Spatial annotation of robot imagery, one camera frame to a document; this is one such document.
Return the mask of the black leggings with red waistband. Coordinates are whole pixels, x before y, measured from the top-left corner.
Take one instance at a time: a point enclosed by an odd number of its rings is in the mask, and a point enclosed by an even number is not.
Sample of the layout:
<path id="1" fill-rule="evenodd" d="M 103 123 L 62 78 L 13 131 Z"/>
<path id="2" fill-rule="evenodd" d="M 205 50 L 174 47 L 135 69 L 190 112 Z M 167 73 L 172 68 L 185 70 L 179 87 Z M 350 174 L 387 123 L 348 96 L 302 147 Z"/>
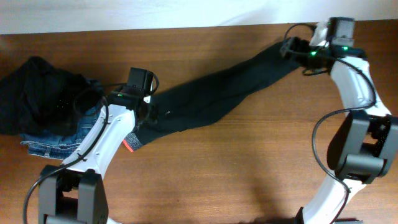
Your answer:
<path id="1" fill-rule="evenodd" d="M 299 68 L 299 63 L 282 58 L 281 47 L 278 42 L 230 68 L 156 94 L 150 102 L 150 117 L 123 144 L 134 152 L 166 135 L 218 122 L 248 95 Z"/>

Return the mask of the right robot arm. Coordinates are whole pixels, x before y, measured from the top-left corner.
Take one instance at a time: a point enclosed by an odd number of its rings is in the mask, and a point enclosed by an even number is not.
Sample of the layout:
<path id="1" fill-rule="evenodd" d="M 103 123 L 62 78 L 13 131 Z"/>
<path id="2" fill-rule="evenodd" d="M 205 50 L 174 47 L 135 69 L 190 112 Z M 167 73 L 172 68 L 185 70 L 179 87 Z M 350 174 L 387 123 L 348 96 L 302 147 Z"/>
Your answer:
<path id="1" fill-rule="evenodd" d="M 354 47 L 354 25 L 353 18 L 331 17 L 309 25 L 311 40 L 285 35 L 280 48 L 283 58 L 304 68 L 303 75 L 329 74 L 343 103 L 343 109 L 324 115 L 312 131 L 312 152 L 326 177 L 314 198 L 300 208 L 295 223 L 356 223 L 339 215 L 360 190 L 389 172 L 397 154 L 397 117 L 376 91 L 365 51 Z M 318 128 L 341 113 L 345 120 L 323 164 L 316 149 Z"/>

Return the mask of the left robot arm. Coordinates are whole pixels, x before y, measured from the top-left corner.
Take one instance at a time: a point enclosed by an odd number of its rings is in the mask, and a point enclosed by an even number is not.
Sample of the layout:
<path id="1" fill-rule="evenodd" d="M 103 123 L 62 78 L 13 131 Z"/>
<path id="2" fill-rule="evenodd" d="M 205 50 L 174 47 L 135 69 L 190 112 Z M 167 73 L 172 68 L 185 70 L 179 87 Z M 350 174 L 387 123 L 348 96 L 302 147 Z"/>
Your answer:
<path id="1" fill-rule="evenodd" d="M 114 223 L 103 179 L 124 138 L 149 116 L 159 79 L 132 67 L 127 83 L 102 99 L 100 115 L 78 148 L 59 166 L 47 165 L 39 189 L 39 223 Z"/>

